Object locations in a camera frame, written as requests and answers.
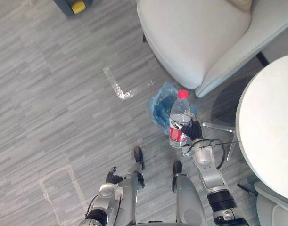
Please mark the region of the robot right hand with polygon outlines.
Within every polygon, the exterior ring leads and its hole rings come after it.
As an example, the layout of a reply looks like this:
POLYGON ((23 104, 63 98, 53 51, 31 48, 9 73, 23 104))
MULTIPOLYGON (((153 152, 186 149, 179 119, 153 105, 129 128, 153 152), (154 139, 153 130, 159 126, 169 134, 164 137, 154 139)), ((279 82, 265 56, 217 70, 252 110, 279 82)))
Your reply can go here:
POLYGON ((170 138, 174 141, 192 141, 203 138, 203 132, 196 115, 185 112, 184 114, 173 114, 170 117, 170 138))

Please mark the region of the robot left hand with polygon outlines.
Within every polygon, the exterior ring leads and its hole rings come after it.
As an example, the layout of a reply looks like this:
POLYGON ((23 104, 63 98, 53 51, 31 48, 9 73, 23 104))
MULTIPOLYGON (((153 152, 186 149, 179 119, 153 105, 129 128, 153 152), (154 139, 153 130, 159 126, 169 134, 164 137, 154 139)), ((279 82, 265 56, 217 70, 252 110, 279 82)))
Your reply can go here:
POLYGON ((111 184, 118 184, 121 181, 123 181, 123 177, 119 175, 115 175, 116 172, 116 166, 113 166, 110 171, 107 173, 106 176, 106 183, 111 183, 111 184))

